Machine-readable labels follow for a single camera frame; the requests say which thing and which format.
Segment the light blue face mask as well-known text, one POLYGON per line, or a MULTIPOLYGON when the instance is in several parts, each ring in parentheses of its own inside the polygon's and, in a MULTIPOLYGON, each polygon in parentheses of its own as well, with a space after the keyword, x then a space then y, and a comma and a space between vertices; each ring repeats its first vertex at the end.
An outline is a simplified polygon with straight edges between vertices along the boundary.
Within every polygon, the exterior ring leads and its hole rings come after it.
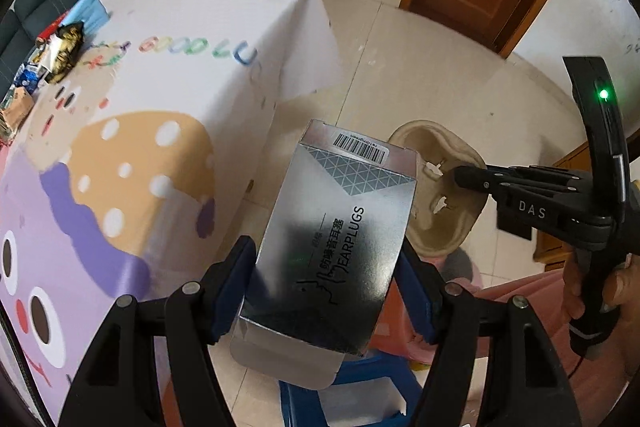
POLYGON ((61 25, 82 23, 84 35, 93 36, 109 19, 110 16, 101 0, 78 0, 62 19, 61 25))

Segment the brown cardboard cup tray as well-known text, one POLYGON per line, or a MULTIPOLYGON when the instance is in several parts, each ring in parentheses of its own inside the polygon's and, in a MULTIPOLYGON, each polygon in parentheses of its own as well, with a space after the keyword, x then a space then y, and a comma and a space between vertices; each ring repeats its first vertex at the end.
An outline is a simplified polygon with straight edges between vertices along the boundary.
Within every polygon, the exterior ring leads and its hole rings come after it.
POLYGON ((454 168, 486 167, 474 148, 441 124, 414 120, 400 126, 390 143, 410 148, 416 158, 416 195, 407 237, 423 259, 445 257, 470 234, 487 195, 457 186, 454 168))

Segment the silver earplugs box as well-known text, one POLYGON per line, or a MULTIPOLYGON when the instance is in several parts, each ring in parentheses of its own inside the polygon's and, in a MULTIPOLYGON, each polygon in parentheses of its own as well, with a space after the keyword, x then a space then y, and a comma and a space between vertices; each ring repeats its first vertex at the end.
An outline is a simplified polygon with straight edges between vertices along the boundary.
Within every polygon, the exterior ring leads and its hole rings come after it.
POLYGON ((416 194, 416 152, 314 119, 297 143, 235 323, 239 364, 311 390, 367 351, 416 194))

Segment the blue plastic stool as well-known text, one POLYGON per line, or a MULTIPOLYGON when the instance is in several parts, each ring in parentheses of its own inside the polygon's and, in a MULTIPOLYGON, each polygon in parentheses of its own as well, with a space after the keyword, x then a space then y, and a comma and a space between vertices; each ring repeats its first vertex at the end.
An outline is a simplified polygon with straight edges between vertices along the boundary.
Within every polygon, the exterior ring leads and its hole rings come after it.
POLYGON ((334 383, 319 391, 279 384, 285 427, 407 426, 422 393, 409 361, 372 351, 345 361, 334 383))

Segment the cartoon printed tablecloth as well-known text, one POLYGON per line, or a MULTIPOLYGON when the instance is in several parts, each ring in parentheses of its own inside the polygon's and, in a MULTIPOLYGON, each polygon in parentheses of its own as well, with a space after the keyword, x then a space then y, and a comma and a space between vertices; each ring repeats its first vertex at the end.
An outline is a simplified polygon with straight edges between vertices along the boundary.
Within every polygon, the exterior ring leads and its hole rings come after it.
POLYGON ((322 0, 104 0, 75 68, 38 94, 1 170, 1 302, 58 419, 114 300, 200 277, 274 112, 340 80, 322 0))

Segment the red packet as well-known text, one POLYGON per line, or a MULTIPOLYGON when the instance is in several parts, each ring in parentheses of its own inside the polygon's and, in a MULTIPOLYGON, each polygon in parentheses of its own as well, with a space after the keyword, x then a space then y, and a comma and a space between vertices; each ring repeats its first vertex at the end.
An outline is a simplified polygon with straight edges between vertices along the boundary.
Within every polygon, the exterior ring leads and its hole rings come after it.
POLYGON ((59 17, 57 17, 53 22, 51 22, 46 28, 44 28, 38 36, 35 38, 35 44, 37 46, 41 46, 43 43, 46 43, 50 37, 55 33, 58 29, 58 26, 61 25, 62 20, 66 17, 67 13, 64 12, 59 17))

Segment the dark teal sofa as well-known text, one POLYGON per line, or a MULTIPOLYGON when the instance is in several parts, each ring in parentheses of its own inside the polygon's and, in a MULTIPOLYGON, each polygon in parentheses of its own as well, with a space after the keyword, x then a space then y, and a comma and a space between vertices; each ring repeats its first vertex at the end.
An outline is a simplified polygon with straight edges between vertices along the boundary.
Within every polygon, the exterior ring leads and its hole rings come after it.
POLYGON ((1 92, 6 93, 40 31, 78 0, 15 0, 1 21, 1 92))

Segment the black yellow snack wrapper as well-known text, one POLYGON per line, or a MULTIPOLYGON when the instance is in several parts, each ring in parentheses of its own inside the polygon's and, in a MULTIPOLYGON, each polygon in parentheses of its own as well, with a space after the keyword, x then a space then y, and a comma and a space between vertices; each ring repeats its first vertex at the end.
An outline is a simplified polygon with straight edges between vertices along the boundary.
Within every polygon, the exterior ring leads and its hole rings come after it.
POLYGON ((47 83, 60 82, 75 67, 84 41, 83 22, 58 26, 49 40, 49 54, 43 63, 47 83))

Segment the orange pink plastic stool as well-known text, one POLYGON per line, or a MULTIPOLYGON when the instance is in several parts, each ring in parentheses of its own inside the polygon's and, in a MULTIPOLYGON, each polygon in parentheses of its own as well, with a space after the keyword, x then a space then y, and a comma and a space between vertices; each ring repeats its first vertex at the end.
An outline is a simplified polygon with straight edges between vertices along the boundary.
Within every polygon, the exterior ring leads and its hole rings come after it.
MULTIPOLYGON (((447 257, 432 259, 430 263, 445 283, 454 281, 469 291, 483 288, 480 271, 462 248, 447 257)), ((401 284, 393 279, 369 348, 416 363, 431 364, 437 346, 430 340, 439 337, 440 311, 442 303, 428 299, 412 273, 401 284)))

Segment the blue foil snack wrapper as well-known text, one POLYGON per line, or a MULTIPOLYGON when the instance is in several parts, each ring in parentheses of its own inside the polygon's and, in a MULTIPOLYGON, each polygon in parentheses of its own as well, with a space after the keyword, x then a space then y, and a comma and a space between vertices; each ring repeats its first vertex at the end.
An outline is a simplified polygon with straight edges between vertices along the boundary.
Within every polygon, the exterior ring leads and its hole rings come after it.
POLYGON ((20 65, 13 78, 15 88, 24 88, 28 94, 33 95, 38 89, 38 84, 44 76, 44 68, 39 64, 25 62, 20 65))

